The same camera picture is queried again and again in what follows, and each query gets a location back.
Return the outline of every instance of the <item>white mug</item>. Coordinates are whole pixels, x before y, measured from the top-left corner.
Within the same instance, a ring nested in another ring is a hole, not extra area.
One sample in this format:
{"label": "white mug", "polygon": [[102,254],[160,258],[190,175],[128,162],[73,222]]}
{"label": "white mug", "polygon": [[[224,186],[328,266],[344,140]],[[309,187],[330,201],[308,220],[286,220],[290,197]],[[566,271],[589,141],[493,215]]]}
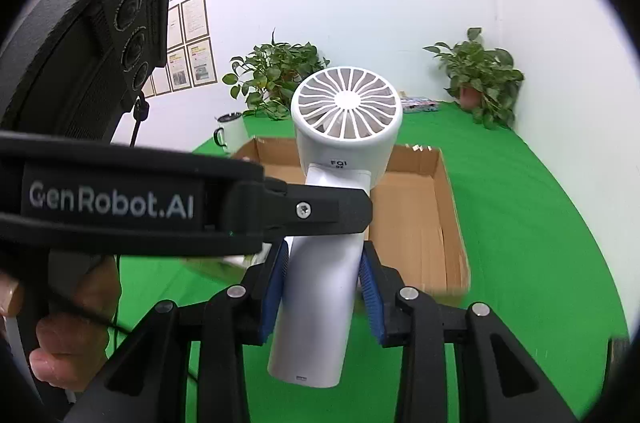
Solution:
{"label": "white mug", "polygon": [[225,114],[218,118],[218,127],[213,132],[213,141],[227,154],[233,154],[249,141],[242,113]]}

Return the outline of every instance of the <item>framed document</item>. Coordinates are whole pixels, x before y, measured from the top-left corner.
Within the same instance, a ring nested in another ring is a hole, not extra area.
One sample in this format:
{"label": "framed document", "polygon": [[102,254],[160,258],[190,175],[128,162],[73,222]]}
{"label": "framed document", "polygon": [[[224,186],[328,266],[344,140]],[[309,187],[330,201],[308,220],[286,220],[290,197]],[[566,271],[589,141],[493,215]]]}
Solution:
{"label": "framed document", "polygon": [[189,64],[187,63],[187,52],[184,47],[178,48],[166,54],[169,66],[169,82],[172,91],[180,91],[191,87],[189,78]]}
{"label": "framed document", "polygon": [[184,0],[181,6],[185,42],[209,35],[205,0]]}
{"label": "framed document", "polygon": [[169,77],[166,66],[163,68],[154,68],[149,78],[153,82],[154,92],[156,96],[165,95],[171,93],[171,87],[169,86]]}
{"label": "framed document", "polygon": [[166,48],[173,49],[184,44],[180,26],[180,6],[169,8],[166,20]]}
{"label": "framed document", "polygon": [[194,86],[218,82],[216,65],[213,62],[213,51],[211,50],[211,39],[209,37],[189,44],[187,46],[187,55],[191,64]]}
{"label": "framed document", "polygon": [[148,79],[146,79],[145,85],[142,86],[142,93],[145,95],[145,98],[156,96],[156,92],[154,91],[154,83],[153,83],[153,80],[151,79],[151,75],[149,75]]}

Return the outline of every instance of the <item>fan grille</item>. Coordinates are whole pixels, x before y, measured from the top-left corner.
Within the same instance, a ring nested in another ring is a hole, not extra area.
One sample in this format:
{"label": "fan grille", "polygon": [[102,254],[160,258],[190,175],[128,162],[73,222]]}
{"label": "fan grille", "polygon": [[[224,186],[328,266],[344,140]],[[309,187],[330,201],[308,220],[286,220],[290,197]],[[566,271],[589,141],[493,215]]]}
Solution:
{"label": "fan grille", "polygon": [[300,84],[296,96],[303,121],[337,139],[374,136],[399,114],[398,95],[391,85],[359,68],[319,71]]}

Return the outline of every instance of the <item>mug handle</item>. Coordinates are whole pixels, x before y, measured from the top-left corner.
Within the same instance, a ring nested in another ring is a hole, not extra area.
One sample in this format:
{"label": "mug handle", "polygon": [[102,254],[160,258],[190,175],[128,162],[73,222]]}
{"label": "mug handle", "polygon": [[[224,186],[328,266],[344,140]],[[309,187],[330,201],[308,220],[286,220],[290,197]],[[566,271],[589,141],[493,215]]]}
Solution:
{"label": "mug handle", "polygon": [[218,139],[219,132],[225,132],[225,130],[222,127],[218,127],[215,131],[213,131],[213,141],[216,142],[216,145],[218,145],[219,147],[225,148],[226,143],[222,142],[222,136],[220,136],[220,140]]}

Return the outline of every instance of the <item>table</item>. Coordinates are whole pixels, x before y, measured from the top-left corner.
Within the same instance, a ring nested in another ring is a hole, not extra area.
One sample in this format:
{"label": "table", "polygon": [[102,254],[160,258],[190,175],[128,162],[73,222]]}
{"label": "table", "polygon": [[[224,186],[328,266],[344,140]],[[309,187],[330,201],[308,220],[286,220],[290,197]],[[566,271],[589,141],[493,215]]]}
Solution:
{"label": "table", "polygon": [[[290,120],[247,118],[250,134],[294,135]],[[398,143],[437,146],[449,172],[471,268],[464,305],[489,304],[580,415],[601,388],[607,339],[626,335],[618,293],[588,227],[551,173],[508,129],[486,130],[454,104],[405,114]],[[222,154],[213,140],[197,153]],[[122,258],[119,321],[133,327],[164,298],[205,301],[226,284],[177,259]],[[191,369],[197,368],[194,346]],[[393,421],[399,349],[380,349],[366,317],[353,319],[340,385],[309,389],[267,373],[269,346],[246,347],[246,382],[254,423]],[[447,349],[452,366],[452,349]],[[450,393],[454,374],[447,374]],[[195,421],[194,387],[188,421]],[[449,396],[450,421],[458,403]]]}

